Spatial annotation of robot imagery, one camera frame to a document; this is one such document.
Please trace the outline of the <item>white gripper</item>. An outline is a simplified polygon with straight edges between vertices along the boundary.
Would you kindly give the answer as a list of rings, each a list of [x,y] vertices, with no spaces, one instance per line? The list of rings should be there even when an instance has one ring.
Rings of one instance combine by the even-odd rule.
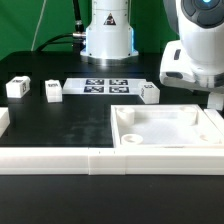
[[[224,74],[216,76],[194,74],[180,41],[171,41],[166,45],[159,78],[165,86],[224,93]]]

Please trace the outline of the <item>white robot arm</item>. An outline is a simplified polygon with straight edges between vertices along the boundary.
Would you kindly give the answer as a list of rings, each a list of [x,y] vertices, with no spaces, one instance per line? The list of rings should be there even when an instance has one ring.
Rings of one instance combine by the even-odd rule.
[[[163,0],[170,27],[160,65],[166,86],[224,93],[224,0]],[[86,29],[86,61],[107,65],[138,55],[128,22],[127,0],[92,0]]]

